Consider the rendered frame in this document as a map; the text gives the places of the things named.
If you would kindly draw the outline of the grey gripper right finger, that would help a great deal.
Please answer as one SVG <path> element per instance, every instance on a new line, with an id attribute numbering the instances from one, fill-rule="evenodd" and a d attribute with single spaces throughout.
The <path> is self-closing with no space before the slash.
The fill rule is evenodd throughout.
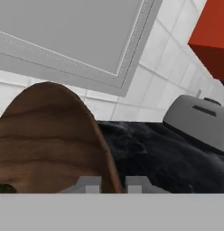
<path id="1" fill-rule="evenodd" d="M 153 185 L 146 176 L 126 176 L 127 193 L 166 193 L 166 190 Z"/>

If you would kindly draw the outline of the red cupboard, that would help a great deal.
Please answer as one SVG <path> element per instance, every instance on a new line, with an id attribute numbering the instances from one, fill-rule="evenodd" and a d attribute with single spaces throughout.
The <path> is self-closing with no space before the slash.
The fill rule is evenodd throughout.
<path id="1" fill-rule="evenodd" d="M 188 45 L 224 87 L 224 0 L 207 0 Z"/>

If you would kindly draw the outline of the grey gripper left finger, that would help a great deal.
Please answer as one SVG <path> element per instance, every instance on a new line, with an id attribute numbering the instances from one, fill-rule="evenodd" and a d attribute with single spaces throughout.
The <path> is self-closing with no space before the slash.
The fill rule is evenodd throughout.
<path id="1" fill-rule="evenodd" d="M 101 192 L 101 177 L 100 176 L 81 176 L 77 183 L 66 189 L 61 193 L 88 193 L 99 194 Z"/>

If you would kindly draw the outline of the green squash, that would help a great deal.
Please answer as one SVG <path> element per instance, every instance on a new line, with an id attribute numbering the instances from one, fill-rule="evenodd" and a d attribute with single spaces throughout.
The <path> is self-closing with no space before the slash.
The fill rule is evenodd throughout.
<path id="1" fill-rule="evenodd" d="M 0 193 L 16 193 L 17 190 L 10 184 L 0 184 Z"/>

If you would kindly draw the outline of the grey toaster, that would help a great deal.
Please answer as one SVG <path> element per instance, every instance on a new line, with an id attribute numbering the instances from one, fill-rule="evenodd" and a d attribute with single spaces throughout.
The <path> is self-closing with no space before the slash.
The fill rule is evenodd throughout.
<path id="1" fill-rule="evenodd" d="M 224 153 L 224 106 L 216 100 L 180 95 L 166 111 L 163 122 Z"/>

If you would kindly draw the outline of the brown wooden bowl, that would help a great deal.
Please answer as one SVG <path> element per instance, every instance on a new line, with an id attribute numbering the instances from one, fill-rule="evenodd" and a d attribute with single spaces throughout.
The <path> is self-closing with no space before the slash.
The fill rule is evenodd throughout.
<path id="1" fill-rule="evenodd" d="M 100 177 L 104 193 L 121 191 L 111 151 L 79 96 L 57 83 L 28 87 L 0 117 L 0 184 L 56 193 L 81 176 Z"/>

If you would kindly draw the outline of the grey cupboard door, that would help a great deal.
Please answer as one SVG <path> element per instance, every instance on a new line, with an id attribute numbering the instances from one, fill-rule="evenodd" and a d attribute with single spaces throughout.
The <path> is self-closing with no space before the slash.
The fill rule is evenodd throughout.
<path id="1" fill-rule="evenodd" d="M 163 0 L 0 0 L 0 70 L 123 97 Z"/>

